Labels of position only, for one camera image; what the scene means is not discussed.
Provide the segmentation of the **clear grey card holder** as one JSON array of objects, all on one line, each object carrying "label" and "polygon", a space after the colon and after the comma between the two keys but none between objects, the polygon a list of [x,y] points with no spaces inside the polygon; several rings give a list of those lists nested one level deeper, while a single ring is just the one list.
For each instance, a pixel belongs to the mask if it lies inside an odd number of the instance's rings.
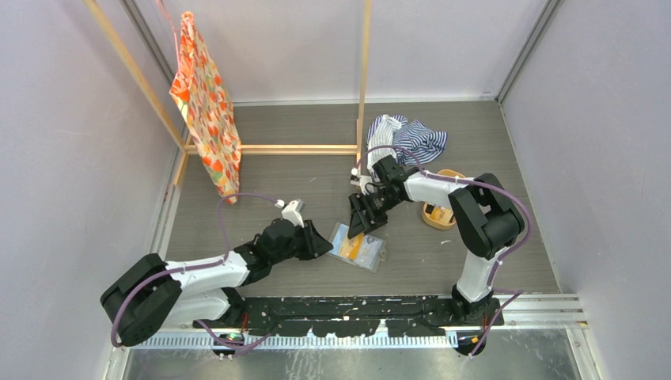
[{"label": "clear grey card holder", "polygon": [[349,238],[348,232],[349,226],[336,223],[330,237],[332,249],[328,255],[369,272],[376,272],[379,264],[387,259],[387,241],[369,234]]}]

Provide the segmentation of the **yellow oval tray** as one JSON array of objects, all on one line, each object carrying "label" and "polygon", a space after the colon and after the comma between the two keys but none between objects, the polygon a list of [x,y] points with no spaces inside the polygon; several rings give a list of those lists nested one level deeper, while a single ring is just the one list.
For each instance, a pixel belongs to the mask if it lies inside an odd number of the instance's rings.
[{"label": "yellow oval tray", "polygon": [[456,217],[451,209],[439,207],[432,203],[423,204],[422,219],[428,226],[437,230],[448,230],[457,224]]}]

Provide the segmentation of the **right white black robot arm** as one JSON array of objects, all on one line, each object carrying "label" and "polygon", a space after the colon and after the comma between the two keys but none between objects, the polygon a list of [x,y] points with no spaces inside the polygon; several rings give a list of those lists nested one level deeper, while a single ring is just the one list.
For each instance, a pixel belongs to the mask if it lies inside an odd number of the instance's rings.
[{"label": "right white black robot arm", "polygon": [[356,168],[351,170],[351,183],[360,190],[348,198],[348,238],[386,225],[388,211],[403,202],[450,209],[467,253],[449,308],[456,321],[473,324],[491,304],[491,284],[499,259],[514,247],[525,229],[521,208],[491,173],[442,176],[417,166],[404,168],[391,155],[377,161],[373,171],[375,177],[363,176]]}]

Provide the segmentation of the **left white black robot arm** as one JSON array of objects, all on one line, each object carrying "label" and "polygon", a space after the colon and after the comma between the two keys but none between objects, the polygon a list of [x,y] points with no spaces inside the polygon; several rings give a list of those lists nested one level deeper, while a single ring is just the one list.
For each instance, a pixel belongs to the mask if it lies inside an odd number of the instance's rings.
[{"label": "left white black robot arm", "polygon": [[312,221],[295,226],[277,218],[251,241],[221,256],[167,261],[147,254],[100,297],[112,323],[112,345],[135,346],[159,329],[192,321],[232,328],[243,315],[238,287],[264,279],[285,260],[314,260],[332,248]]}]

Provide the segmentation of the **gold VIP card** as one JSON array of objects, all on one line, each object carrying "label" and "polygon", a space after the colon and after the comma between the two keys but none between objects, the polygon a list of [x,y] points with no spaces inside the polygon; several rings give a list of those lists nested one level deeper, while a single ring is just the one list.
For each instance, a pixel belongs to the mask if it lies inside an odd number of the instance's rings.
[{"label": "gold VIP card", "polygon": [[345,237],[342,240],[341,246],[338,250],[338,257],[356,261],[358,259],[364,238],[364,234],[358,234],[353,238]]}]

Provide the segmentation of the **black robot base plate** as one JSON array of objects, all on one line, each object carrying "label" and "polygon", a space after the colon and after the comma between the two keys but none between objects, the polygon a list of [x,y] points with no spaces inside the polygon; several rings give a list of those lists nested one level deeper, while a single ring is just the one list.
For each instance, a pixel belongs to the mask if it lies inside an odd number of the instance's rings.
[{"label": "black robot base plate", "polygon": [[254,336],[368,337],[382,328],[390,337],[443,336],[447,327],[481,330],[499,307],[493,298],[467,313],[451,298],[436,295],[247,297],[204,323],[212,329],[245,329]]}]

